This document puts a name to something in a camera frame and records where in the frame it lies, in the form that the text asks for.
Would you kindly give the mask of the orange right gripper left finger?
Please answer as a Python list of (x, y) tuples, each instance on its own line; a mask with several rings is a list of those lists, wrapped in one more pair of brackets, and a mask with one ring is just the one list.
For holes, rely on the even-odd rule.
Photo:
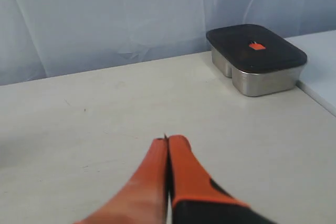
[(156, 138), (121, 190), (78, 223), (166, 223), (168, 168), (167, 138)]

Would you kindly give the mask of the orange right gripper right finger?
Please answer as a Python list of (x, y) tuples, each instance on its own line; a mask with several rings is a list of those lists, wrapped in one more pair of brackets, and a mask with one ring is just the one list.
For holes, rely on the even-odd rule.
[(234, 198), (199, 163), (185, 136), (168, 138), (173, 223), (272, 223)]

